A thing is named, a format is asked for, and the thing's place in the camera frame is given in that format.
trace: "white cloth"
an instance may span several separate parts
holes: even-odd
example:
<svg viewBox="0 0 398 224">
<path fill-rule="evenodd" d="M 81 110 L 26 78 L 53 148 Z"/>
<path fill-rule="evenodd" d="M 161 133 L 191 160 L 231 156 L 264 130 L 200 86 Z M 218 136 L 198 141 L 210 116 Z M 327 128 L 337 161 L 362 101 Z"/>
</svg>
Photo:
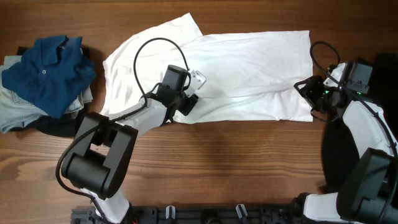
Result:
<svg viewBox="0 0 398 224">
<path fill-rule="evenodd" d="M 312 121 L 308 103 L 293 84 L 312 76 L 309 31 L 213 34 L 202 36 L 190 14 L 150 28 L 125 41 L 104 61 L 106 99 L 101 114 L 135 105 L 142 93 L 132 71 L 138 48 L 154 37 L 181 46 L 188 66 L 207 81 L 188 116 L 174 120 L 197 123 L 222 120 Z M 137 74 L 147 92 L 161 82 L 167 65 L 185 68 L 180 52 L 157 40 L 137 59 Z"/>
</svg>

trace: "folded white shirt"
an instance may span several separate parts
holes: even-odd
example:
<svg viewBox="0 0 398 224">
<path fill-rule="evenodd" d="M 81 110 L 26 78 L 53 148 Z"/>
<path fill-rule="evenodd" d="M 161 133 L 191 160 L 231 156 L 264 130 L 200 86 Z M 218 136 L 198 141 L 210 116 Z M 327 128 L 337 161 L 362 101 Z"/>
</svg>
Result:
<svg viewBox="0 0 398 224">
<path fill-rule="evenodd" d="M 102 114 L 121 112 L 139 101 L 132 62 L 138 48 L 154 37 L 175 41 L 188 66 L 207 78 L 196 92 L 200 99 L 194 109 L 188 116 L 177 112 L 175 121 L 312 121 L 308 103 L 293 88 L 312 76 L 309 31 L 202 36 L 190 14 L 132 36 L 104 61 Z M 172 44 L 157 40 L 143 48 L 137 75 L 145 91 L 162 81 L 167 65 L 185 68 Z"/>
</svg>

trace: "folded blue garment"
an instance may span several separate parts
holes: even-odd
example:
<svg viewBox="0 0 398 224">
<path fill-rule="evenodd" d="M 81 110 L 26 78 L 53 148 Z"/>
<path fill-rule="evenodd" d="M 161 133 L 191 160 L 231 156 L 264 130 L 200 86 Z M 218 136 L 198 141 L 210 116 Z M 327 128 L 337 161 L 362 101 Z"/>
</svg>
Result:
<svg viewBox="0 0 398 224">
<path fill-rule="evenodd" d="M 17 93 L 54 118 L 94 80 L 94 63 L 80 51 L 82 37 L 38 39 L 22 62 L 2 72 L 4 88 Z"/>
</svg>

